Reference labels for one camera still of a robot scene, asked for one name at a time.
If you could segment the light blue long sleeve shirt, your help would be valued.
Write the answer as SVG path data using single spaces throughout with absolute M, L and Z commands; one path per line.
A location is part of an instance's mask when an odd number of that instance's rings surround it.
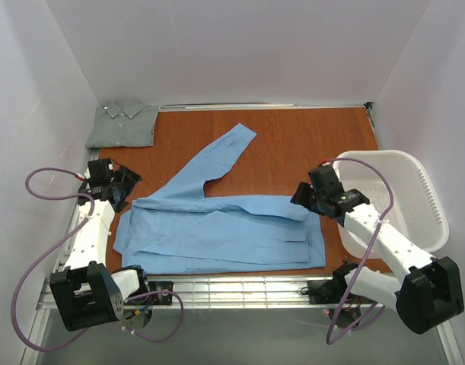
M 236 125 L 169 182 L 119 219 L 113 248 L 122 266 L 154 275 L 283 271 L 326 264 L 320 219 L 285 195 L 208 197 L 255 138 Z

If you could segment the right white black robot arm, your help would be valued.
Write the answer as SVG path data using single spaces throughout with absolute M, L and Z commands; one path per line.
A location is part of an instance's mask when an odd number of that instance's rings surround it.
M 291 203 L 335 220 L 367 245 L 359 263 L 339 266 L 332 278 L 309 295 L 337 303 L 335 325 L 350 296 L 397 312 L 403 324 L 423 334 L 464 311 L 460 269 L 448 258 L 438 259 L 419 248 L 378 212 L 357 189 L 344 189 L 331 160 L 325 160 L 300 182 Z

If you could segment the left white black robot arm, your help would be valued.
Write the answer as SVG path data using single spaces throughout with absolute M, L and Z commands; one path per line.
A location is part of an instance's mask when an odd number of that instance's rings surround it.
M 125 319 L 124 302 L 148 291 L 140 265 L 107 270 L 107 241 L 115 214 L 142 178 L 110 158 L 88 162 L 78 192 L 78 223 L 84 226 L 73 240 L 62 271 L 50 275 L 49 286 L 63 324 L 74 332 Z

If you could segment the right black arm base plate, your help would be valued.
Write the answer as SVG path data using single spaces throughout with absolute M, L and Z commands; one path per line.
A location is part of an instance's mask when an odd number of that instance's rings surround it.
M 347 283 L 337 279 L 310 280 L 300 289 L 309 304 L 338 304 L 346 291 Z

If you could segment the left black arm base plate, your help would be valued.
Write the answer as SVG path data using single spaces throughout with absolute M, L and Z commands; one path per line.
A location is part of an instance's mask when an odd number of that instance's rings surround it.
M 168 294 L 174 289 L 172 281 L 150 281 L 148 282 L 148 291 L 163 291 L 163 294 L 152 294 L 141 300 L 142 305 L 171 305 L 173 297 Z

